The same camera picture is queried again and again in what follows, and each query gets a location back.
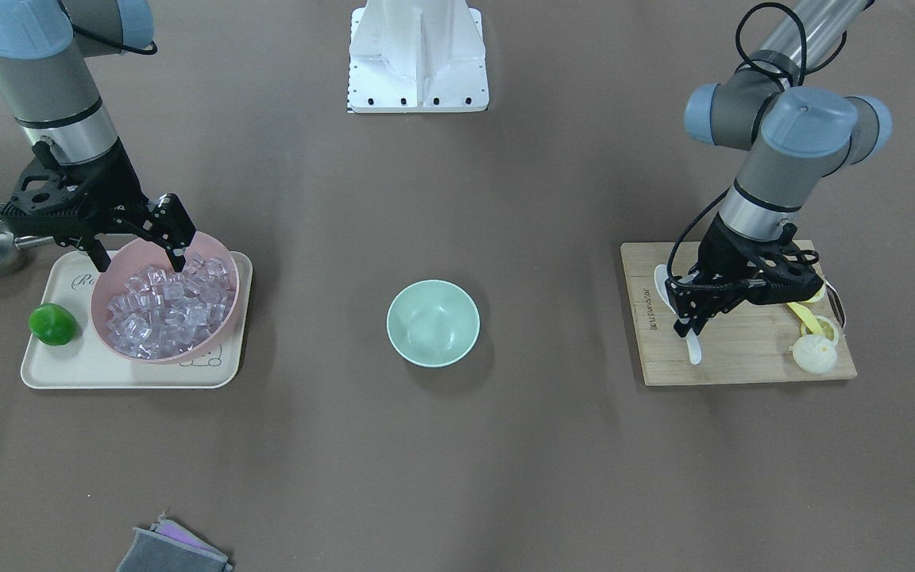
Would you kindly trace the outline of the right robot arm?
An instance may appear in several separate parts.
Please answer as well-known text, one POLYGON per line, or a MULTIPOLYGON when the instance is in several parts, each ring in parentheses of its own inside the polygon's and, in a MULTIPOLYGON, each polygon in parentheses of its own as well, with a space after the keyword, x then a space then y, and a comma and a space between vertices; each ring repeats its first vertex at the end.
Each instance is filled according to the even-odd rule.
POLYGON ((33 153, 0 203, 12 233, 83 251, 99 272, 111 265, 99 238, 132 234, 183 270, 196 228, 177 195, 142 191, 87 66, 156 52, 146 1, 0 1, 0 95, 33 153))

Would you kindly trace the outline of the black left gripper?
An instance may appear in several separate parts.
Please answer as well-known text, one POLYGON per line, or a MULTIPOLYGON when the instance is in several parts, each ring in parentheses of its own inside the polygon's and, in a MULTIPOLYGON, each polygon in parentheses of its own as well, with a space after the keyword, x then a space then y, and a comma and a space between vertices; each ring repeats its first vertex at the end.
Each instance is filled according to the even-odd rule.
POLYGON ((758 272, 751 263, 755 249, 791 241, 789 223, 778 238, 759 242, 735 232, 717 214, 698 246, 697 263, 689 275, 666 278, 668 304, 676 316, 675 333, 684 337, 700 334, 713 316, 727 314, 742 301, 749 303, 747 290, 758 272))

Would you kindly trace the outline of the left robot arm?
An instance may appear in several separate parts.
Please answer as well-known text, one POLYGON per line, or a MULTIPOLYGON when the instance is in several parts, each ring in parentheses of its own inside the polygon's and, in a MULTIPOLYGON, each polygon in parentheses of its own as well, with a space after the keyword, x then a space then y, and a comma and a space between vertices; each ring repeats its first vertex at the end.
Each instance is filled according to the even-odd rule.
POLYGON ((741 303, 808 300, 824 286, 817 254, 794 242, 795 218, 821 178, 873 156, 892 134, 892 116, 865 95, 810 87, 844 46, 867 1, 774 4, 783 21, 759 50, 741 53, 726 83, 698 87, 684 111, 686 133, 747 152, 698 246, 696 264, 662 279, 682 338, 741 303))

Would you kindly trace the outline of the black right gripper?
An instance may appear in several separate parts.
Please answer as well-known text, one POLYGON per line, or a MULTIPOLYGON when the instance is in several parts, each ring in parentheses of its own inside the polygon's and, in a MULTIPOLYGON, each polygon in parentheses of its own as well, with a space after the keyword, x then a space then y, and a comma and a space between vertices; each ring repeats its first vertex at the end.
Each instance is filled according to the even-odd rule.
POLYGON ((149 202, 141 181, 123 146, 112 146, 86 163, 64 165, 47 146, 33 146, 35 158, 46 168, 64 168, 86 192, 80 214, 87 223, 68 224, 68 245, 90 258, 98 272, 106 272, 111 257, 98 239, 99 234, 128 232, 160 247, 175 272, 187 265, 185 251, 196 233, 182 200, 164 193, 149 202))

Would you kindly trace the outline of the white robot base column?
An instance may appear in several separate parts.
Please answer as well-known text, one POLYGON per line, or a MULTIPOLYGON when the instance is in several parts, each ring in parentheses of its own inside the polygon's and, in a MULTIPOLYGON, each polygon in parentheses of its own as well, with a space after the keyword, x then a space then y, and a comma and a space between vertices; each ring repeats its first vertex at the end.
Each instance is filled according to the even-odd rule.
POLYGON ((349 23, 349 112, 488 109, 482 14, 467 2, 368 1, 349 23))

